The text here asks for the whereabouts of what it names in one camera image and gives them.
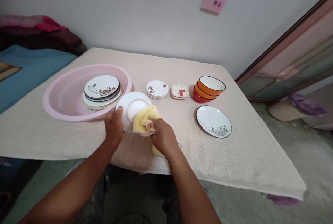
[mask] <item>door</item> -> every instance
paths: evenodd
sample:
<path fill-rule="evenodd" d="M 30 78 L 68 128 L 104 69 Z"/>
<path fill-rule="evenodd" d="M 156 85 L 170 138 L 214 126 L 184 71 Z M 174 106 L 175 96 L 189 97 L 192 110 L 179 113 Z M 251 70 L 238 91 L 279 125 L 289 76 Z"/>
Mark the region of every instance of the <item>door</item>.
<path fill-rule="evenodd" d="M 321 0 L 237 80 L 250 101 L 276 102 L 333 75 L 333 0 Z"/>

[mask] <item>table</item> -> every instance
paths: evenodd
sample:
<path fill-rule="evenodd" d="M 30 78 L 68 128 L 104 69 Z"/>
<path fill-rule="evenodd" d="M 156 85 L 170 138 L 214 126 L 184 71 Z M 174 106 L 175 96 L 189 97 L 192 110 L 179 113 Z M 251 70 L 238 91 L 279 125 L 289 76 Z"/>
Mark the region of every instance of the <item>table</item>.
<path fill-rule="evenodd" d="M 42 107 L 48 85 L 60 75 L 84 65 L 113 64 L 132 78 L 133 90 L 145 92 L 150 80 L 162 80 L 169 87 L 186 85 L 190 94 L 202 75 L 226 84 L 209 105 L 223 111 L 232 124 L 228 138 L 214 138 L 195 120 L 201 106 L 170 95 L 151 99 L 162 118 L 174 129 L 191 168 L 198 178 L 221 185 L 303 199 L 306 186 L 291 160 L 255 112 L 227 70 L 220 65 L 91 48 L 63 70 L 32 90 L 0 115 L 0 156 L 63 160 L 88 157 L 104 140 L 102 120 L 69 123 L 49 116 Z M 165 158 L 152 154 L 150 138 L 125 134 L 111 164 L 143 173 L 169 174 Z"/>

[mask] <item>wall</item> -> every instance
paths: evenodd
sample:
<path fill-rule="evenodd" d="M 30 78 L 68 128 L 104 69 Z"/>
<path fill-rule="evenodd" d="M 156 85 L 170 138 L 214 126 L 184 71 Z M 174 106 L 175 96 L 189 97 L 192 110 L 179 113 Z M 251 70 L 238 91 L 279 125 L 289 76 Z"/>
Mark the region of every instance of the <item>wall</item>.
<path fill-rule="evenodd" d="M 0 14 L 45 14 L 88 47 L 223 65 L 236 78 L 319 0 L 1 0 Z"/>

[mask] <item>red bowl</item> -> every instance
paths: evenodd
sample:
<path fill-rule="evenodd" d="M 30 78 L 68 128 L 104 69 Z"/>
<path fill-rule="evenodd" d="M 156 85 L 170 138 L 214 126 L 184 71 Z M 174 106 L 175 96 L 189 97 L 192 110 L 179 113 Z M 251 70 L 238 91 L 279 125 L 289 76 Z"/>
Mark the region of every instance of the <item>red bowl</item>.
<path fill-rule="evenodd" d="M 198 103 L 207 103 L 207 102 L 210 102 L 212 100 L 208 100 L 208 99 L 205 99 L 205 98 L 202 98 L 201 96 L 199 96 L 197 94 L 197 92 L 195 92 L 195 90 L 193 90 L 193 99 L 198 102 Z"/>

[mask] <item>hand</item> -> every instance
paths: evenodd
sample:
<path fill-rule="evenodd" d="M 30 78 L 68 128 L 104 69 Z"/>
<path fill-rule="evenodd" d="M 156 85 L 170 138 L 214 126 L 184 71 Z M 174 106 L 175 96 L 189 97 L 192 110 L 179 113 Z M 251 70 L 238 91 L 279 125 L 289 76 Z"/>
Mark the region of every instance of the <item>hand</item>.
<path fill-rule="evenodd" d="M 176 136 L 172 127 L 162 118 L 153 120 L 156 134 L 151 135 L 153 145 L 168 159 L 180 151 Z"/>
<path fill-rule="evenodd" d="M 116 108 L 110 110 L 108 115 L 105 117 L 105 142 L 119 145 L 124 138 L 123 124 L 121 121 L 121 114 L 123 107 L 119 106 L 117 111 Z"/>

